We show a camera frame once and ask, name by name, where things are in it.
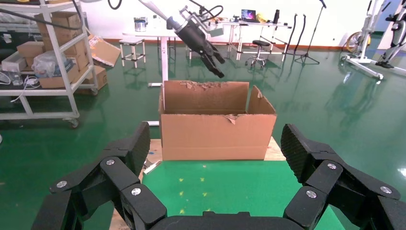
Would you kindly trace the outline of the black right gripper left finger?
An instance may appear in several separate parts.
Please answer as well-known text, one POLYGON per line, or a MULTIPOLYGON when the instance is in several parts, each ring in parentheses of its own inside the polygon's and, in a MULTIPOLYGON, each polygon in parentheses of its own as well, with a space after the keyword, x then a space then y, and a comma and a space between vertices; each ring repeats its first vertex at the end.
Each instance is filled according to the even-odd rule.
POLYGON ((108 202, 130 229, 153 228, 167 217, 167 209, 139 179, 149 149, 147 122, 131 136, 109 142, 95 161, 51 184, 32 229, 81 230, 108 202))

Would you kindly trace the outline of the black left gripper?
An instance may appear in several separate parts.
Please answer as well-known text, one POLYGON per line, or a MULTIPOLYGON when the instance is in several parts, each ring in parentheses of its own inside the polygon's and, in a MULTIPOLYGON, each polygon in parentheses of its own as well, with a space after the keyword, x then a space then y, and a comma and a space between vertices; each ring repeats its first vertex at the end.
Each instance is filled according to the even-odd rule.
POLYGON ((224 57, 214 45, 209 44, 209 42, 206 40, 205 34, 193 21, 187 21, 185 25, 175 31, 175 34, 192 51, 201 55, 202 62, 210 72, 219 78, 223 78, 225 76, 224 73, 217 68, 213 60, 213 58, 215 58, 220 64, 224 64, 224 57))

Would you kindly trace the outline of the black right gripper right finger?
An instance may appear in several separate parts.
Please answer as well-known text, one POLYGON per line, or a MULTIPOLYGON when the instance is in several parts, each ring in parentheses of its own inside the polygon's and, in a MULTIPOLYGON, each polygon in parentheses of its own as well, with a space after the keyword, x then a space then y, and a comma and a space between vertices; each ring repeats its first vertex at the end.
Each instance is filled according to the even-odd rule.
POLYGON ((328 144, 310 140, 294 124, 286 124, 281 151, 302 185, 284 218, 312 230, 326 208, 334 206, 361 230, 405 229, 406 204, 400 193, 345 163, 328 144))

